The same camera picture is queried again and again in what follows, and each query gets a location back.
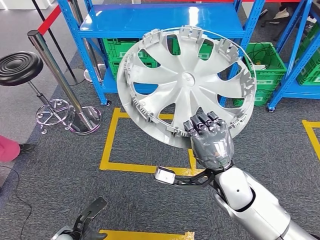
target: black shoe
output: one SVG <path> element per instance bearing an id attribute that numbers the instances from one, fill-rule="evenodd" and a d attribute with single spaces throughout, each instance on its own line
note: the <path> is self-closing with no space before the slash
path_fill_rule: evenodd
<path id="1" fill-rule="evenodd" d="M 29 151 L 32 150 L 35 147 L 34 145 L 26 144 L 26 143 L 19 144 L 19 146 L 20 146 L 20 153 L 19 153 L 19 155 L 27 153 Z"/>

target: yellow floor tape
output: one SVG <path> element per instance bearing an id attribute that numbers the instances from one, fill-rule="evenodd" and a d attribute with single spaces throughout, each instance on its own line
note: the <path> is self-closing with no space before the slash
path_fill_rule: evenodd
<path id="1" fill-rule="evenodd" d="M 194 240 L 194 232 L 181 234 L 100 230 L 100 234 L 108 234 L 105 240 Z"/>
<path id="2" fill-rule="evenodd" d="M 162 120 L 172 120 L 173 114 L 160 114 Z M 113 139 L 115 138 L 115 130 L 118 121 L 121 118 L 128 119 L 129 115 L 126 112 L 121 112 L 121 109 L 115 107 L 112 116 L 110 125 L 109 127 L 108 135 L 102 155 L 101 162 L 100 163 L 100 170 L 114 170 L 114 171 L 125 171 L 125 172 L 136 172 L 136 173 L 149 173 L 153 174 L 157 166 L 154 165 L 143 165 L 143 164 L 131 164 L 131 163 L 120 163 L 120 162 L 109 162 L 110 154 L 112 148 Z M 189 162 L 190 168 L 184 167 L 171 167 L 164 166 L 174 171 L 177 175 L 180 176 L 194 176 L 203 171 L 203 169 L 196 168 L 196 160 L 193 157 L 192 149 L 188 150 Z"/>
<path id="3" fill-rule="evenodd" d="M 302 124 L 303 124 L 306 134 L 308 134 L 311 144 L 313 146 L 314 151 L 320 161 L 320 144 L 317 136 L 315 136 L 315 132 L 313 131 L 313 128 L 320 128 L 320 121 L 302 120 Z"/>

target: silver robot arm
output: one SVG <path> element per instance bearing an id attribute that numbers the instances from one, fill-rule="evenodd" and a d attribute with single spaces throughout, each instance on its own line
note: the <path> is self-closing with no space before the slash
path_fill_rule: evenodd
<path id="1" fill-rule="evenodd" d="M 97 233 L 91 230 L 90 223 L 103 210 L 107 202 L 101 196 L 83 210 L 73 227 L 65 226 L 57 231 L 51 240 L 103 240 L 106 233 Z"/>
<path id="2" fill-rule="evenodd" d="M 177 178 L 171 170 L 158 167 L 156 180 L 190 191 L 212 186 L 220 208 L 257 240 L 320 239 L 294 223 L 275 196 L 235 167 L 232 161 L 233 141 L 225 121 L 214 112 L 202 112 L 190 120 L 184 128 L 190 135 L 195 159 L 207 169 L 190 178 Z"/>

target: green crate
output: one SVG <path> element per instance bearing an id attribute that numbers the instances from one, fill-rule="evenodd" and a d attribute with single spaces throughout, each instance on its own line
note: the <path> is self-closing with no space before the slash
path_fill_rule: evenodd
<path id="1" fill-rule="evenodd" d="M 156 61 L 152 61 L 152 62 L 143 62 L 146 66 L 149 68 L 156 68 L 158 66 L 158 63 Z M 109 62 L 109 67 L 111 69 L 112 75 L 113 76 L 114 80 L 117 80 L 117 74 L 118 69 L 119 69 L 120 61 L 112 61 Z"/>
<path id="2" fill-rule="evenodd" d="M 133 45 L 139 41 L 138 38 L 103 38 L 103 39 L 109 66 L 113 78 L 117 80 L 118 69 L 122 59 Z M 149 68 L 158 67 L 158 62 L 146 52 L 140 51 L 137 54 L 146 66 Z"/>
<path id="3" fill-rule="evenodd" d="M 312 40 L 315 35 L 316 33 L 318 33 L 318 31 L 320 30 L 320 27 L 318 23 L 315 23 L 315 25 L 313 25 L 310 31 L 308 32 L 308 34 L 306 35 L 306 38 L 309 39 L 309 41 Z"/>
<path id="4" fill-rule="evenodd" d="M 287 72 L 284 62 L 271 42 L 249 43 L 245 51 L 254 64 L 266 65 L 266 69 L 256 69 L 257 89 L 260 91 L 272 91 L 275 89 Z M 245 64 L 254 76 L 249 60 L 245 56 Z"/>
<path id="5" fill-rule="evenodd" d="M 272 95 L 272 91 L 257 91 L 254 96 L 254 106 L 264 106 Z M 244 100 L 237 98 L 232 99 L 232 102 L 235 107 L 241 107 L 244 103 Z"/>
<path id="6" fill-rule="evenodd" d="M 204 42 L 202 46 L 201 46 L 200 50 L 198 51 L 198 57 L 202 60 L 207 60 L 209 59 L 212 49 L 214 48 L 214 45 L 210 42 Z M 180 48 L 179 46 L 178 40 L 177 38 L 172 38 L 172 54 L 173 55 L 180 55 L 180 54 Z"/>
<path id="7" fill-rule="evenodd" d="M 297 63 L 301 55 L 306 51 L 309 44 L 309 38 L 305 38 L 300 46 L 297 53 L 294 63 Z M 297 77 L 297 81 L 300 85 L 320 85 L 320 47 L 315 52 Z"/>
<path id="8" fill-rule="evenodd" d="M 311 43 L 309 38 L 305 38 L 297 49 L 297 56 L 295 57 L 295 62 L 303 55 L 307 49 L 307 47 Z M 320 47 L 318 48 L 312 57 L 316 65 L 320 65 Z"/>

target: chrome stanchion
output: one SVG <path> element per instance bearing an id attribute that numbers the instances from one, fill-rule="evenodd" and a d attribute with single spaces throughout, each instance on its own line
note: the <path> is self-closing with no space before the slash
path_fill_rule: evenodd
<path id="1" fill-rule="evenodd" d="M 39 6 L 35 0 L 32 0 L 33 5 L 35 7 L 36 11 L 38 13 L 40 18 L 45 22 L 45 18 L 42 14 L 42 10 L 40 10 Z M 68 70 L 64 73 L 64 76 L 68 81 L 68 83 L 70 86 L 77 85 L 82 83 L 83 80 L 85 80 L 85 71 L 80 68 L 74 68 L 71 69 L 70 65 L 68 63 L 68 61 L 66 59 L 63 52 L 61 50 L 60 46 L 59 46 L 57 39 L 54 37 L 54 33 L 51 31 L 51 29 L 48 28 L 48 32 L 51 35 L 53 42 L 55 44 L 57 49 L 59 51 L 60 55 L 61 55 L 62 59 L 63 59 L 64 63 L 66 64 L 66 68 Z"/>
<path id="2" fill-rule="evenodd" d="M 41 33 L 38 30 L 31 30 L 27 35 L 71 102 L 70 108 L 73 108 L 72 113 L 74 114 L 73 121 L 69 127 L 72 132 L 87 135 L 93 133 L 100 126 L 102 119 L 100 111 L 93 106 L 82 107 Z"/>
<path id="3" fill-rule="evenodd" d="M 81 25 L 84 21 L 84 18 L 82 17 L 82 12 L 80 11 L 78 1 L 70 0 L 69 5 L 71 10 L 73 13 L 74 18 L 78 22 L 78 24 Z M 87 41 L 85 38 L 83 38 L 83 42 L 85 43 L 85 46 L 87 48 L 88 54 L 89 55 L 90 60 L 91 61 L 95 73 L 97 76 L 97 80 L 99 81 L 99 83 L 103 82 L 103 81 L 103 73 L 106 72 L 106 66 L 104 64 L 98 64 L 98 62 L 97 61 L 97 57 L 94 52 L 93 47 L 90 43 L 88 43 L 88 41 Z M 87 81 L 92 83 L 92 80 L 90 77 L 88 69 L 85 70 L 84 75 Z"/>

